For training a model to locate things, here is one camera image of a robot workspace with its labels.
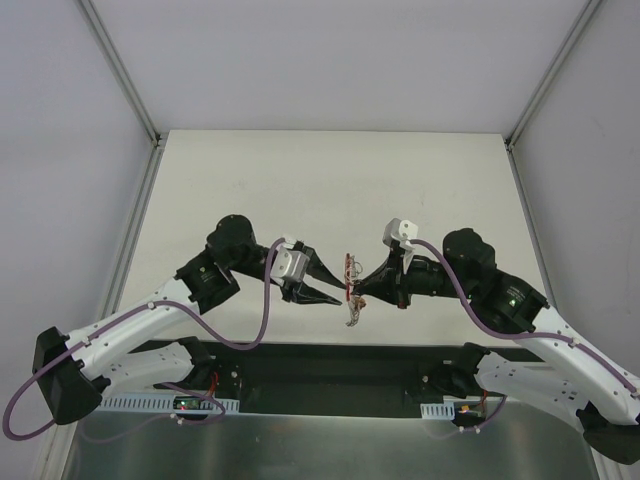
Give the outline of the red handled key organizer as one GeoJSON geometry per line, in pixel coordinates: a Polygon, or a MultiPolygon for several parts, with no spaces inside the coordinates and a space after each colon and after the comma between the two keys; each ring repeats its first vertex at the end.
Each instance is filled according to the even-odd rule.
{"type": "Polygon", "coordinates": [[[359,323],[362,310],[366,307],[366,300],[355,292],[356,283],[363,271],[361,264],[354,255],[347,253],[344,260],[345,301],[349,311],[346,326],[351,328],[359,323]]]}

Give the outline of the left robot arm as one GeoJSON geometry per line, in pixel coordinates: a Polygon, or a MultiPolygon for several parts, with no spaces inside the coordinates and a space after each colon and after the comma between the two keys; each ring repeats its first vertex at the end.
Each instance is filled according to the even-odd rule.
{"type": "Polygon", "coordinates": [[[239,292],[236,274],[262,281],[265,300],[276,286],[289,303],[341,303],[305,284],[311,277],[344,285],[312,247],[291,238],[261,246],[247,217],[228,215],[207,236],[203,251],[143,300],[69,333],[50,327],[38,335],[33,373],[54,423],[74,423],[104,398],[128,389],[181,381],[191,389],[204,387],[212,367],[196,340],[177,340],[168,352],[149,356],[134,350],[182,321],[202,322],[204,314],[239,292]]]}

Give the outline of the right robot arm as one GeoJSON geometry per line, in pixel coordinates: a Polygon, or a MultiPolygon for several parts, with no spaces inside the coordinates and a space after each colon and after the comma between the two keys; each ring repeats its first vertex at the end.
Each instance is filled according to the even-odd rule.
{"type": "Polygon", "coordinates": [[[638,377],[587,341],[533,286],[500,270],[494,248],[479,234],[455,230],[435,248],[418,239],[415,225],[393,220],[383,242],[386,261],[363,279],[350,278],[351,297],[400,309],[416,295],[457,299],[482,332],[514,342],[553,370],[525,372],[497,352],[467,343],[451,364],[428,373],[428,385],[457,398],[482,389],[517,399],[565,421],[610,460],[638,462],[638,377]]]}

